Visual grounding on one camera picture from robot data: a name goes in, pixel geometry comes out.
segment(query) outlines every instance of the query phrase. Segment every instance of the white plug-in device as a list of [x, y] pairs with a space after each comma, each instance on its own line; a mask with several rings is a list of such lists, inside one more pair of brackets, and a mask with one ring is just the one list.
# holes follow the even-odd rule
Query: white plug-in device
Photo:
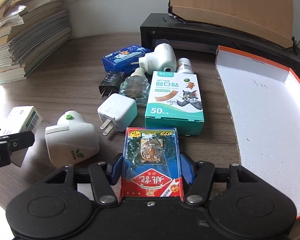
[[176, 55], [167, 43], [159, 44], [154, 48], [154, 52], [146, 53], [137, 63], [149, 75], [152, 75], [153, 71], [175, 72], [177, 70]]
[[45, 135], [49, 158], [57, 168], [82, 162], [100, 150], [96, 128], [76, 111], [63, 114]]
[[114, 128], [117, 132], [124, 132], [138, 114], [137, 103], [134, 99], [119, 94], [112, 94], [98, 108], [101, 125], [108, 135]]

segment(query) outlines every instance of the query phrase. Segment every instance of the leaf logo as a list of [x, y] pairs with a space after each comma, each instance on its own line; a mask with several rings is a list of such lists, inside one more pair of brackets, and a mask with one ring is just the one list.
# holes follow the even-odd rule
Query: leaf logo
[[77, 157], [79, 157], [79, 158], [84, 158], [84, 155], [83, 155], [82, 153], [80, 153], [80, 150], [79, 150], [79, 149], [77, 149], [77, 150], [75, 151], [75, 154], [76, 154]]

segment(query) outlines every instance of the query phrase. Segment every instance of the white power adapter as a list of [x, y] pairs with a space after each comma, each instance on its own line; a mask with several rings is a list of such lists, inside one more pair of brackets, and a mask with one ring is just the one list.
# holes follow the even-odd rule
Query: white power adapter
[[98, 108], [103, 135], [114, 128], [117, 132], [124, 132], [138, 114], [137, 103], [134, 99], [119, 94], [112, 94]]

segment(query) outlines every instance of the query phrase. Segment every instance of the blue plastic box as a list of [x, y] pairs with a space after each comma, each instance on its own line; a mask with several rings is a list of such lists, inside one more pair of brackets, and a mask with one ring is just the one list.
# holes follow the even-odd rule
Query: blue plastic box
[[131, 63], [139, 61], [138, 59], [140, 57], [143, 57], [149, 52], [151, 52], [151, 50], [139, 45], [131, 45], [104, 56], [102, 62], [107, 72], [116, 71], [131, 74], [139, 67], [139, 64], [131, 65]]

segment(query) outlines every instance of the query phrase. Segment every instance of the mosquito repellent heater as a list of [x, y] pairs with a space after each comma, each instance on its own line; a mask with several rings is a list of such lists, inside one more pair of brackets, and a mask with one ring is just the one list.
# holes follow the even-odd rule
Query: mosquito repellent heater
[[57, 168], [82, 162], [100, 150], [96, 128], [76, 111], [63, 114], [45, 135], [49, 158]]

